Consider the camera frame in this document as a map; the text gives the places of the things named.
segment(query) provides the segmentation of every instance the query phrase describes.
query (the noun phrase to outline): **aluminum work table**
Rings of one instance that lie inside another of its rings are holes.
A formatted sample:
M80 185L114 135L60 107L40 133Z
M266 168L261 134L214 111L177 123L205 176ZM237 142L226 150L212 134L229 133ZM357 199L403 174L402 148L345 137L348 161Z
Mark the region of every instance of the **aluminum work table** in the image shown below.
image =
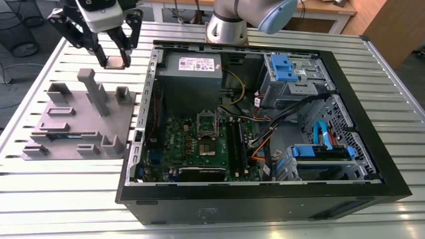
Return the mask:
M100 35L106 55L118 51ZM393 156L413 196L379 204L334 221L142 226L114 203L122 160L24 161L21 150L49 100L52 82L82 90L76 74L93 68L105 90L126 86L141 100L154 39L205 41L204 27L144 23L132 67L104 70L85 49L62 39L0 136L0 237L54 238L423 238L425 114L373 45L356 36L305 32L248 32L252 45L333 51L340 66ZM129 139L138 104L134 104Z

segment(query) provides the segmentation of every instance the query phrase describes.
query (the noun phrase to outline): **collaborative robot arm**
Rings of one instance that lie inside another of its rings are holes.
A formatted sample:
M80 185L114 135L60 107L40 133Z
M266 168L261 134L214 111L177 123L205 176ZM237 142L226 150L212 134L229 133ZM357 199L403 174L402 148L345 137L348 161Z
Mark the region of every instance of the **collaborative robot arm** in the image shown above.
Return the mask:
M97 57L105 69L130 65L132 49L137 47L142 11L134 9L140 0L61 0L48 17L53 27L76 48L84 47ZM214 0L208 25L208 40L213 43L245 44L246 22L260 31L273 34L288 23L297 0ZM128 37L122 22L132 28ZM105 56L97 33L105 32L116 43L121 57Z
M245 44L246 22L274 34L286 25L297 0L214 0L206 36L213 43Z
M84 47L106 69L130 66L130 54L137 47L144 15L141 10L133 9L137 2L138 0L61 0L64 7L56 8L46 18L73 47ZM132 28L129 37L121 27L124 20ZM98 44L100 32L109 35L121 57L105 56Z

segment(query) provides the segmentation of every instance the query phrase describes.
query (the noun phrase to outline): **blue cable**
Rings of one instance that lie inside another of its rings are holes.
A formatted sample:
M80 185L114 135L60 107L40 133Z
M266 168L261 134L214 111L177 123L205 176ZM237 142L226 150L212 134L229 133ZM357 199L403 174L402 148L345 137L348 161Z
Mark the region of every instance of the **blue cable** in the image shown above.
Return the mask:
M330 143L330 138L329 138L329 134L328 134L328 127L326 127L326 123L322 120L317 120L314 122L314 126L313 126L313 143L318 144L318 127L321 127L321 132L324 135L324 145L326 146L328 150L332 150L332 143Z
M10 107L13 107L13 106L17 106L18 104L20 104L20 102L18 102L17 104L14 104L14 105L0 107L0 110L1 110L1 109L6 109L6 108L10 108Z

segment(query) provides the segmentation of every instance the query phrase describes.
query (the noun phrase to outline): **light blue robot joint cap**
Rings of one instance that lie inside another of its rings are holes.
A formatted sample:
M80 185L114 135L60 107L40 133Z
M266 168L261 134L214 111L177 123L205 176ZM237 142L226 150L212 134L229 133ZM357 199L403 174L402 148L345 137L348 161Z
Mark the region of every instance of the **light blue robot joint cap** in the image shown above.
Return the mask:
M297 0L282 1L282 3L274 7L262 19L258 25L258 30L266 34L274 34L278 32L290 20L296 9Z

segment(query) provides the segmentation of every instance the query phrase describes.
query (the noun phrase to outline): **green circuit board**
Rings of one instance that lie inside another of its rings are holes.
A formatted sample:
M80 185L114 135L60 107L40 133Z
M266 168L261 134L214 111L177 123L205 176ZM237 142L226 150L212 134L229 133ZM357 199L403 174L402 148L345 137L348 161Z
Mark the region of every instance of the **green circuit board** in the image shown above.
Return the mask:
M200 129L217 129L216 137L198 137L197 118L169 118L165 128L164 150L161 163L152 167L152 174L157 182L173 182L172 170L181 167L210 167L225 169L225 181L257 181L258 166L250 165L244 173L232 172L232 161L228 151L228 119L200 121ZM241 136L248 146L253 138L252 123L234 122L241 125Z

